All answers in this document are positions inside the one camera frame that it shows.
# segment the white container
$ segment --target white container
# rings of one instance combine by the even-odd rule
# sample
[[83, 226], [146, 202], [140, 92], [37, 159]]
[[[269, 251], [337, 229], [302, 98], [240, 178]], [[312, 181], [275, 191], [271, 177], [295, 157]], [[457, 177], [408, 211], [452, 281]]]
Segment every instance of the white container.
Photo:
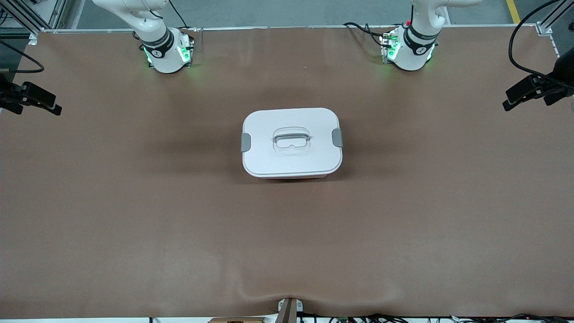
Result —
[[324, 107], [256, 111], [243, 122], [241, 151], [255, 177], [325, 177], [343, 161], [339, 119]]

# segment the brown table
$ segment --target brown table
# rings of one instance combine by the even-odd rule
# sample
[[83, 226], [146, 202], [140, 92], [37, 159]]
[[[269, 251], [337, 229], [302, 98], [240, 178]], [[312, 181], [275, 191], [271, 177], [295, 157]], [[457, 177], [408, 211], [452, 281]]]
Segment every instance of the brown table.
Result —
[[[525, 76], [510, 32], [444, 29], [417, 72], [356, 29], [205, 32], [174, 75], [128, 33], [40, 35], [46, 71], [16, 82], [64, 112], [1, 114], [0, 317], [246, 316], [285, 296], [330, 316], [574, 315], [571, 100], [503, 111]], [[516, 57], [556, 60], [534, 28]], [[243, 170], [249, 113], [315, 106], [341, 119], [337, 173]]]

